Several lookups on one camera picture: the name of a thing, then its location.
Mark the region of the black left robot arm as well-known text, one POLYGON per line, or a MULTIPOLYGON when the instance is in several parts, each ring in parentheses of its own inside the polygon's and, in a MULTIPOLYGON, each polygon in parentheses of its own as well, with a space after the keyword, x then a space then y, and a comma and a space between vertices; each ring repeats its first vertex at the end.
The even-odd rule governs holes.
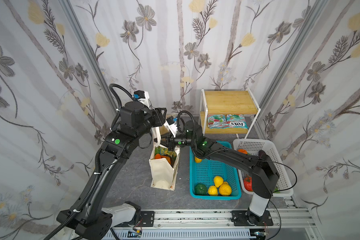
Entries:
POLYGON ((113 215, 102 207, 117 174, 139 146, 140 138, 165 123, 166 108, 150 109, 117 84, 110 84, 109 89, 118 103, 112 131, 95 155, 95 170, 84 190, 68 210, 59 212, 60 225, 45 237, 47 240, 64 227, 82 239, 101 240, 114 226, 113 215))

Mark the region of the green snack bag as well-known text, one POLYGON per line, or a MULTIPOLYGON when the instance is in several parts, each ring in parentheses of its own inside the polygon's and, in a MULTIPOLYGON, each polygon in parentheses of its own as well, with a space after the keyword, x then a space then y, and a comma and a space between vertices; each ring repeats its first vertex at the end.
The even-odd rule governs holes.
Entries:
POLYGON ((165 147, 155 147, 154 155, 168 156, 171 159, 175 160, 177 158, 177 153, 175 151, 169 151, 168 148, 165 147))

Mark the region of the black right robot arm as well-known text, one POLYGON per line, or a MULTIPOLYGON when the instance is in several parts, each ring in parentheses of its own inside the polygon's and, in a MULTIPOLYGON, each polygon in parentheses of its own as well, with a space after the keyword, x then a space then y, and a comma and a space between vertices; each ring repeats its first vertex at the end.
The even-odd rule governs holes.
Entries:
POLYGON ((264 151, 259 151, 257 155, 244 154, 205 137, 202 127, 188 111, 181 111, 176 119, 167 118, 166 125, 170 132, 161 135, 162 139, 159 142, 169 150, 174 150, 175 147, 189 147, 199 159, 222 162, 246 172, 252 178, 254 194, 245 218, 250 226, 261 223, 280 178, 272 159, 264 151))

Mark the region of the orange snack bag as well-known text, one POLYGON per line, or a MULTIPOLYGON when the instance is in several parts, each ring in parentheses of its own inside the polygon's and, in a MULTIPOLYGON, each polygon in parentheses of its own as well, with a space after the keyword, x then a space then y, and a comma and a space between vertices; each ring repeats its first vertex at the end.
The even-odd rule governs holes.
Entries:
POLYGON ((160 155, 160 154, 156 154, 155 155, 155 160, 158 160, 158 159, 166 159, 166 161, 171 165, 172 164, 172 159, 170 156, 168 155, 160 155))

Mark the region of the cream floral grocery tote bag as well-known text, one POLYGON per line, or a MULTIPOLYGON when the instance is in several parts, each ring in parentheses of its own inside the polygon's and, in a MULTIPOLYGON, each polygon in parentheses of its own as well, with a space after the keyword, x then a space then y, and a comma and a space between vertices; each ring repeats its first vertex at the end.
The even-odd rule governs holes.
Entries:
POLYGON ((179 157, 180 157, 180 148, 176 147, 174 150, 177 153, 177 158, 172 159, 172 164, 170 165, 166 159, 155 160, 155 147, 164 147, 161 145, 161 135, 172 134, 166 127, 152 128, 153 133, 153 150, 149 159, 149 164, 151 168, 152 182, 151 187, 174 191, 176 186, 176 179, 178 173, 179 157))

